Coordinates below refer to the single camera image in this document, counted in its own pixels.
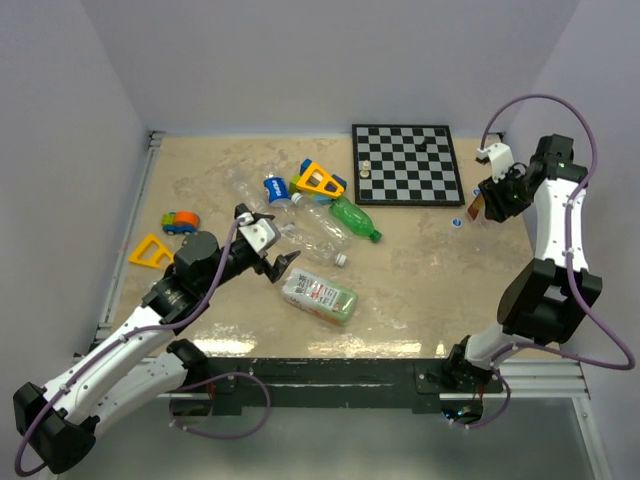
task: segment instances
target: table top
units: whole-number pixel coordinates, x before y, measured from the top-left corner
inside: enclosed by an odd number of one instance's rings
[[[490,174],[474,161],[478,144],[478,139],[454,138],[467,206]],[[226,169],[241,166],[259,189],[266,163],[293,176],[305,158],[344,178],[353,200],[350,137],[164,138],[131,249],[154,233],[176,251],[182,237],[164,234],[160,219],[179,210],[199,214],[201,229],[223,242],[241,200],[225,185]],[[209,356],[441,357],[464,336],[495,322],[504,289],[532,258],[521,218],[476,225],[466,219],[466,206],[362,208],[382,232],[380,243],[355,238],[344,252],[344,268],[319,266],[304,254],[294,262],[358,293],[357,311],[345,326],[286,303],[278,286],[249,271],[220,287],[211,307],[181,337]],[[462,227],[453,227],[455,218]],[[297,215],[296,223],[314,228],[304,216]],[[268,258],[287,250],[292,248],[280,241]],[[162,270],[127,264],[114,328],[161,276]]]

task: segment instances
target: toy car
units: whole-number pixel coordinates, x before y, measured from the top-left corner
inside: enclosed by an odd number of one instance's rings
[[[162,215],[162,231],[167,235],[190,235],[196,233],[199,226],[200,217],[192,212],[170,212]]]

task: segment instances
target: chessboard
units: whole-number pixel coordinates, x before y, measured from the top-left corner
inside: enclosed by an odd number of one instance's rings
[[[359,205],[464,205],[445,125],[353,125]]]

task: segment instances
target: green bottle cap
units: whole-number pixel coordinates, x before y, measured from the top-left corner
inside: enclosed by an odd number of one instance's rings
[[[369,238],[373,243],[378,243],[382,238],[382,234],[379,231],[374,230],[373,233],[369,235]]]

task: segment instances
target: yellow toy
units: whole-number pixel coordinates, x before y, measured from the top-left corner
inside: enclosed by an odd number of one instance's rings
[[[304,192],[326,195],[332,199],[336,199],[344,193],[344,187],[316,162],[311,162],[304,173],[300,175],[296,188]]]
[[[147,254],[151,247],[156,247],[157,250],[153,252],[148,260],[144,260],[143,257]],[[173,262],[173,254],[167,247],[160,243],[158,237],[156,237],[153,233],[150,233],[142,242],[140,242],[140,245],[138,245],[136,249],[131,252],[131,255],[129,255],[129,261],[131,263],[135,263],[136,265],[142,265],[143,267],[164,269],[165,267],[161,264],[161,261],[165,257],[169,259],[170,263]]]

